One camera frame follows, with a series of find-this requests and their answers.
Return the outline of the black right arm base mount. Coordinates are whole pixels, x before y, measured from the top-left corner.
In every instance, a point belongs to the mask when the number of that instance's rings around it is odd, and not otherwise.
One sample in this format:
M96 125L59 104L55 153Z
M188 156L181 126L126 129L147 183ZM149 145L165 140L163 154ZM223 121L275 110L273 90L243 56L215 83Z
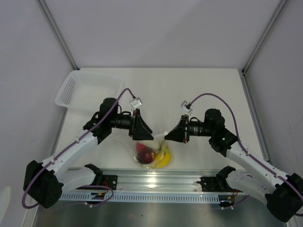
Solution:
M238 189L231 188L226 179L216 176L203 176L196 181L202 188L203 192L242 192Z

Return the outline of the clear zip top bag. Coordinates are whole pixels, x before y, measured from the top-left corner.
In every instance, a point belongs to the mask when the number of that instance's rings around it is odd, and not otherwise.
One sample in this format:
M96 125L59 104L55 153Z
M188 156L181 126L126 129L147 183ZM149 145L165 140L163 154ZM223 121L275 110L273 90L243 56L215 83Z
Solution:
M153 140L132 140L129 136L116 136L114 141L128 152L133 160L144 169L161 169L169 166L171 152L165 136L168 132L153 135Z

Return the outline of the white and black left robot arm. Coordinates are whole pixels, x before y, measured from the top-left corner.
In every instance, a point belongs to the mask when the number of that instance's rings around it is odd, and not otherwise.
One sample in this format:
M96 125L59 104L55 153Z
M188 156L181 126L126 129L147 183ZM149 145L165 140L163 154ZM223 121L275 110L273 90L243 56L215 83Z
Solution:
M68 173L67 170L88 151L97 147L112 132L113 128L127 130L129 137L136 141L153 140L152 130L142 119L139 106L142 101L134 98L130 111L118 112L116 98L106 98L92 118L83 126L75 141L62 151L53 154L41 162L31 161L26 167L24 196L29 195L44 208L52 207L62 194L80 187L98 189L103 183L103 172L93 164Z

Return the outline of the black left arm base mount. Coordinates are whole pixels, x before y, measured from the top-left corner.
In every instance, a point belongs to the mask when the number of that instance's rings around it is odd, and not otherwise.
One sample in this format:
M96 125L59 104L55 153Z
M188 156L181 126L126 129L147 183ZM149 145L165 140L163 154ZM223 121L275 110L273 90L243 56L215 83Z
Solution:
M94 181L95 185L102 185L111 188L112 190L116 190L118 183L118 176L117 175L102 175L97 176L96 180Z

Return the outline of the yellow banana bunch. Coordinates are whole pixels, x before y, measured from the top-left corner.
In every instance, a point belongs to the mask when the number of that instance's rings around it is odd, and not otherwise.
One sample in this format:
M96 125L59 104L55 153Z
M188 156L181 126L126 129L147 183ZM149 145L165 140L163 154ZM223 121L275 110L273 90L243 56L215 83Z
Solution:
M148 164L149 169L160 169L166 167L171 160L168 144L165 140L160 142L160 148L154 151L153 161Z

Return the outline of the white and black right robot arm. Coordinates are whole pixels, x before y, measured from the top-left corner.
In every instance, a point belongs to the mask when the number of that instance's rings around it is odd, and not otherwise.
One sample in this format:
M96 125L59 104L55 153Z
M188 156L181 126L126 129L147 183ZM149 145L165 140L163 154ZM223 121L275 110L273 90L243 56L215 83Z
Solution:
M246 193L265 204L276 219L285 223L294 216L302 216L299 211L303 207L303 179L296 173L289 175L249 152L240 139L226 129L225 119L218 109L208 109L204 121L181 116L178 125L165 139L187 143L192 136L209 137L214 151L247 171L245 175L227 166L222 170L225 174L216 179L220 190L233 188Z

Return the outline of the red apple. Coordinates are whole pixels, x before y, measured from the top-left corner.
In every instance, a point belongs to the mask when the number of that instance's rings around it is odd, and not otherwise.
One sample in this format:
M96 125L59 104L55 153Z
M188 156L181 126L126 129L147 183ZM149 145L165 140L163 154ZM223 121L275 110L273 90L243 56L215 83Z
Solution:
M136 151L137 153L141 152L142 150L145 150L146 149L146 146L139 143L139 142L136 142L135 144L135 148L136 148Z

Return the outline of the dark red mangosteen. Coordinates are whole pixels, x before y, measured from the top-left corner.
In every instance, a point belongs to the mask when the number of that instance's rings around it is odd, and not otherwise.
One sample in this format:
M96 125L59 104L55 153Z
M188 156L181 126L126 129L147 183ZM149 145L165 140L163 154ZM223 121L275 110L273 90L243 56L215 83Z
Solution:
M145 150L142 150L141 152L137 153L137 161L140 164L150 164L155 159L155 152L151 148L146 148Z

